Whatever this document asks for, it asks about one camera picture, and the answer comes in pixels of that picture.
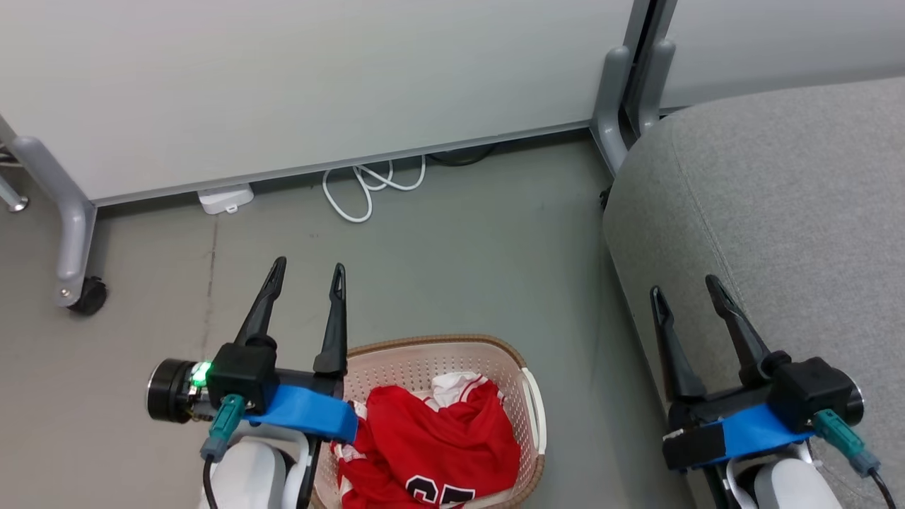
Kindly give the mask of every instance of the brown basket rim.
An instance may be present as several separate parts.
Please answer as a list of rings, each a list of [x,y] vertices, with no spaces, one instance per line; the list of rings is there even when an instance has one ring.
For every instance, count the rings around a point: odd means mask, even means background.
[[[527,368],[528,364],[521,354],[512,348],[507,342],[486,334],[443,334],[437,336],[414,336],[401,340],[381,341],[379,343],[359,346],[348,351],[348,357],[357,357],[375,351],[391,350],[415,345],[428,345],[438,343],[485,343],[505,351],[519,365],[519,369]]]
[[[520,369],[527,368],[528,366],[528,364],[526,364],[525,360],[522,358],[521,354],[519,354],[518,351],[512,348],[511,345],[501,340],[500,338],[488,336],[486,334],[442,334],[434,336],[414,336],[400,340],[381,341],[379,343],[353,348],[348,351],[348,357],[352,358],[359,355],[365,355],[366,353],[373,353],[375,351],[392,350],[408,346],[460,342],[485,343],[491,346],[495,346],[508,353],[509,356],[513,360],[515,360],[515,363],[519,365]],[[511,507],[518,507],[522,502],[527,500],[540,482],[540,477],[544,473],[544,464],[546,463],[546,461],[547,460],[545,458],[545,455],[538,454],[538,457],[534,463],[534,473],[531,476],[531,480],[528,481],[525,487],[523,487],[521,491],[513,495],[509,500],[500,502],[499,504],[490,505],[487,509],[510,509]],[[311,492],[311,502],[318,509],[327,509],[327,506],[325,506],[323,502],[320,501],[317,488],[315,488]]]

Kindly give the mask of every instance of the white cable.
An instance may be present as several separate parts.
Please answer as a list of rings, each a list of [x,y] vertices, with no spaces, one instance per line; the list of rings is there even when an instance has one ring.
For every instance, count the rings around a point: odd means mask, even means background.
[[[393,182],[393,161],[390,161],[390,171],[387,174],[386,178],[380,176],[374,171],[371,171],[370,168],[364,165],[355,165],[352,167],[352,173],[355,174],[355,178],[358,179],[358,183],[361,184],[361,190],[365,192],[365,200],[367,200],[367,212],[362,217],[352,217],[349,214],[343,212],[339,205],[337,205],[336,200],[333,199],[333,196],[330,195],[329,190],[327,189],[327,176],[330,174],[330,169],[324,172],[324,178],[322,180],[322,186],[324,188],[324,196],[327,197],[327,201],[333,206],[333,209],[337,211],[337,214],[342,216],[349,222],[352,223],[364,223],[371,217],[371,213],[374,212],[374,203],[371,201],[371,191],[380,191],[385,189],[387,186],[392,187],[393,189],[398,189],[400,191],[413,191],[418,189],[418,186],[421,186],[421,183],[424,181],[424,170],[427,166],[427,161],[424,159],[424,156],[421,156],[421,174],[418,176],[418,180],[411,186],[402,186],[400,184],[396,184]],[[373,178],[376,178],[382,184],[379,186],[371,186],[365,179],[361,176],[361,172],[365,171],[368,175]]]

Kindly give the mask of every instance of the blue strap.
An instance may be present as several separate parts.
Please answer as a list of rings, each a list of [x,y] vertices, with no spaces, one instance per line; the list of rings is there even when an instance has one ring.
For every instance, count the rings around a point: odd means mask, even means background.
[[[266,414],[245,414],[245,420],[287,427],[323,440],[346,443],[355,441],[358,430],[358,418],[348,403],[292,385],[277,388]]]
[[[726,455],[705,465],[733,457],[747,456],[801,442],[814,436],[813,431],[793,433],[773,415],[767,404],[745,408],[708,426],[723,426]]]

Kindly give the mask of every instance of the floor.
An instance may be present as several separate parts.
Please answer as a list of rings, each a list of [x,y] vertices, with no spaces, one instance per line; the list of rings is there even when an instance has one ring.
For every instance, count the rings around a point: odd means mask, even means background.
[[[336,174],[336,200],[362,212],[349,170]],[[341,261],[350,346],[483,332],[525,357],[548,415],[547,467],[526,507],[690,504],[662,465],[662,411],[600,236],[607,176],[584,134],[429,166],[416,191],[375,194],[363,225],[341,219],[313,176],[259,185],[232,216],[190,196],[102,209],[90,268],[110,298],[87,319],[51,302],[55,209],[24,175],[4,175],[33,201],[0,214],[5,507],[195,506],[205,426],[150,420],[148,374],[231,341],[279,255],[280,366],[310,368]]]

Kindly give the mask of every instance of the green led light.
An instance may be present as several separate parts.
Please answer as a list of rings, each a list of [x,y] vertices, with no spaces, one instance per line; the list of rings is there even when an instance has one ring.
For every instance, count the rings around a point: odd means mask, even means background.
[[[210,361],[199,362],[192,368],[192,385],[204,387],[207,385],[207,371],[211,369]]]

